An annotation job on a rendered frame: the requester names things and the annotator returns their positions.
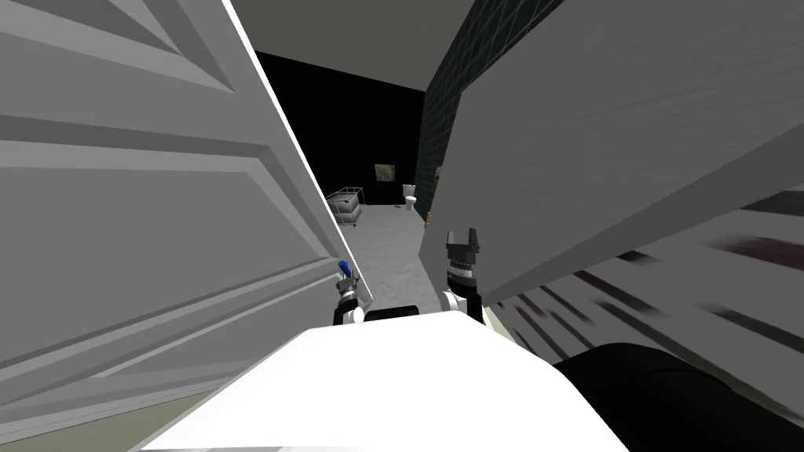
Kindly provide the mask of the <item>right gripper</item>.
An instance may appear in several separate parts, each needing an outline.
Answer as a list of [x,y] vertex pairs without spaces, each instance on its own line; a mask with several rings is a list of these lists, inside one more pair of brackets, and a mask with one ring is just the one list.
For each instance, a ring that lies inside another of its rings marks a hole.
[[448,231],[446,238],[446,250],[450,266],[461,269],[472,269],[477,263],[477,254],[480,246],[475,228],[468,231],[468,243],[456,243],[455,233]]

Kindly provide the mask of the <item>grey panelled door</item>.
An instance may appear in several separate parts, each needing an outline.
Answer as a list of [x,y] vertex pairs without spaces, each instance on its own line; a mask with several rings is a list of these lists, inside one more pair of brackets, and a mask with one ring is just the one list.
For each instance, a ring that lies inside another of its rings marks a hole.
[[0,0],[0,445],[216,390],[340,260],[233,0]]

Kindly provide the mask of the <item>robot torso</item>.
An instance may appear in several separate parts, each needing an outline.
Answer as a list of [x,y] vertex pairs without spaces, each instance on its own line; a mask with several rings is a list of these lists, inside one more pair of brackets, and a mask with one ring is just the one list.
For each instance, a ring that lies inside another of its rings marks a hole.
[[558,369],[461,312],[313,328],[130,452],[629,452]]

